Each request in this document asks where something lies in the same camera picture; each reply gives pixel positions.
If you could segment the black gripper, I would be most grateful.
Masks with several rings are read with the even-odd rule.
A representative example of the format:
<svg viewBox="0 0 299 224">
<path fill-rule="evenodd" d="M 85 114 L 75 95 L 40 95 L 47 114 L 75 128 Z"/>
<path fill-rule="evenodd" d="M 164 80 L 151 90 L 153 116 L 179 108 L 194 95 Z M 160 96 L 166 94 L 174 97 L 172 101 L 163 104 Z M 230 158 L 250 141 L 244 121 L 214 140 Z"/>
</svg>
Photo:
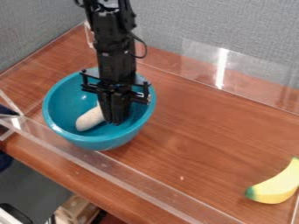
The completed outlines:
<svg viewBox="0 0 299 224">
<path fill-rule="evenodd" d="M 119 125 L 129 115 L 131 102 L 149 103 L 149 81 L 136 75 L 136 57 L 129 51 L 97 54 L 97 67 L 83 69 L 81 90 L 97 95 L 108 123 Z"/>
</svg>

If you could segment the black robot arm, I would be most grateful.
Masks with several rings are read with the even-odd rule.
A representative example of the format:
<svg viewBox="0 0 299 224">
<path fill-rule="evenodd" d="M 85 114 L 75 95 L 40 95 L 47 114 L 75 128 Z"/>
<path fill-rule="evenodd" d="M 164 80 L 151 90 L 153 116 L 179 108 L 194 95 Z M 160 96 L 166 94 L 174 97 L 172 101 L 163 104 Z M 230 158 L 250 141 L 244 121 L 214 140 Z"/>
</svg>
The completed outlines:
<svg viewBox="0 0 299 224">
<path fill-rule="evenodd" d="M 149 81 L 136 74 L 136 41 L 145 42 L 132 33 L 136 14 L 129 0 L 73 0 L 84 9 L 92 45 L 97 55 L 97 70 L 80 71 L 81 90 L 97 96 L 104 119 L 119 125 L 129 116 L 131 104 L 149 103 Z"/>
</svg>

